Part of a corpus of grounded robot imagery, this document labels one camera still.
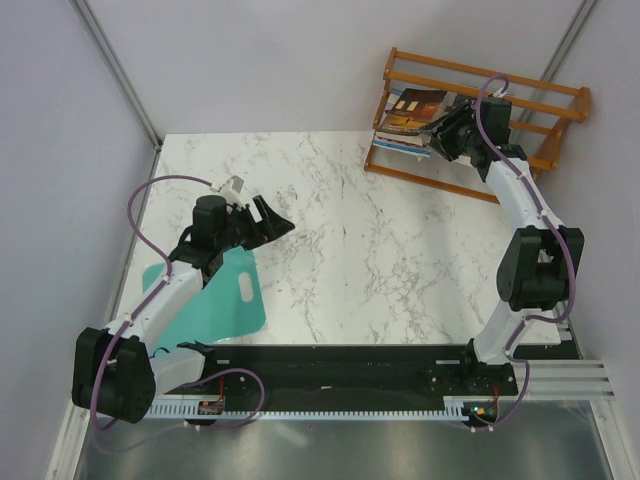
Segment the dark orange glossy book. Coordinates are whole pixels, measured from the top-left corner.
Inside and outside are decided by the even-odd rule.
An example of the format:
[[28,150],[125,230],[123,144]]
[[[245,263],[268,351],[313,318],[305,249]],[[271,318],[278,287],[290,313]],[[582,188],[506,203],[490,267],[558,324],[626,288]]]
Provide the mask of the dark orange glossy book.
[[423,136],[422,129],[443,114],[447,95],[445,90],[405,89],[376,132]]

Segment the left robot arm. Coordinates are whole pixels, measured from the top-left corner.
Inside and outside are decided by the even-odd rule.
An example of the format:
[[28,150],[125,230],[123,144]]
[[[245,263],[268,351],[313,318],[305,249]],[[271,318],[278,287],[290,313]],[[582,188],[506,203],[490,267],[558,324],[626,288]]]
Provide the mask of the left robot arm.
[[187,383],[208,393],[219,382],[219,369],[199,351],[180,347],[170,353],[170,367],[150,358],[150,350],[176,314],[199,294],[223,265],[226,252],[250,251],[294,230],[262,196],[249,206],[230,204],[220,195],[197,199],[192,223],[168,256],[162,276],[123,315],[102,329],[87,327],[75,345],[71,399],[92,414],[139,422],[159,394]]

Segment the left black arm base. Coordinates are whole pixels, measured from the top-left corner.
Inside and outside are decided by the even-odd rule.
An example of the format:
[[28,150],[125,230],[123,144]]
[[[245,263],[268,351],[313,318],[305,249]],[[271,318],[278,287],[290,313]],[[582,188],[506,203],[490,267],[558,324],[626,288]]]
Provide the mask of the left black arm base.
[[264,400],[264,384],[259,376],[247,368],[224,367],[214,358],[214,349],[201,343],[182,343],[169,353],[151,360],[156,396],[198,395],[211,384],[220,385],[229,376],[251,378],[257,382]]

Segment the Tale of Two Cities book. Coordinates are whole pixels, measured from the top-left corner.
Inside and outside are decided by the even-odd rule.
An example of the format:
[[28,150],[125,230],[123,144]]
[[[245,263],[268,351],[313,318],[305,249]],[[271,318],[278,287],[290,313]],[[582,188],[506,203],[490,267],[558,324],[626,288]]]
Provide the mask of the Tale of Two Cities book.
[[445,107],[445,111],[450,112],[453,109],[455,109],[458,105],[463,104],[465,102],[473,102],[474,100],[475,98],[472,96],[456,94],[453,97],[453,99],[447,103],[447,106]]

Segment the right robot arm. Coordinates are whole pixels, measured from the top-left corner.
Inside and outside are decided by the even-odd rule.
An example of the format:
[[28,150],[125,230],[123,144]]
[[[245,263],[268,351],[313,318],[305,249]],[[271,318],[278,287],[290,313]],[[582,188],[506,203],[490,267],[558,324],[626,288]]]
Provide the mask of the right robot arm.
[[498,266],[499,302],[471,342],[475,359],[458,368],[467,392],[494,381],[491,365],[512,360],[534,322],[565,320],[576,296],[584,235],[556,216],[536,186],[524,150],[510,143],[511,104],[504,98],[464,100],[431,123],[430,147],[448,161],[469,158],[514,229]]

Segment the pink illustrated children book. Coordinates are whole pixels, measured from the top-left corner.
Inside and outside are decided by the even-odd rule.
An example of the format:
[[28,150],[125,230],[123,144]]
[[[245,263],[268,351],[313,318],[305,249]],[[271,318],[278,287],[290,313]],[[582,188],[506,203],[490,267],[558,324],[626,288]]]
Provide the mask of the pink illustrated children book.
[[396,142],[405,145],[411,145],[417,148],[425,148],[429,143],[429,137],[418,135],[401,135],[395,133],[388,133],[383,131],[377,131],[375,137],[384,142]]

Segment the dog cover Bark book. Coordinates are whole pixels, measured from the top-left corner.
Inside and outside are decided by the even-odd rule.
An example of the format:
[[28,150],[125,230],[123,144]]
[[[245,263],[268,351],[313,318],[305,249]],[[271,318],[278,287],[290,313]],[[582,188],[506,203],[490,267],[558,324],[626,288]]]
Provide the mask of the dog cover Bark book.
[[[401,93],[401,90],[392,88],[385,96],[384,106],[382,107],[380,115],[377,117],[375,125],[380,125],[386,119],[389,110],[400,98]],[[421,160],[422,158],[429,158],[431,156],[431,151],[427,147],[383,138],[377,132],[374,133],[372,144],[376,147],[414,155],[418,160]]]

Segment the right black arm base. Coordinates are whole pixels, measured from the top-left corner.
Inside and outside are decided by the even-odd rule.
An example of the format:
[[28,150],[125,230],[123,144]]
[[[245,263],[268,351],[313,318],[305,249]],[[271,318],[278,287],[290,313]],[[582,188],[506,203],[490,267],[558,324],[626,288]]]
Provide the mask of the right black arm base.
[[481,362],[474,341],[466,345],[426,347],[426,376],[429,392],[434,396],[499,396],[519,393],[514,369],[508,362],[490,365]]

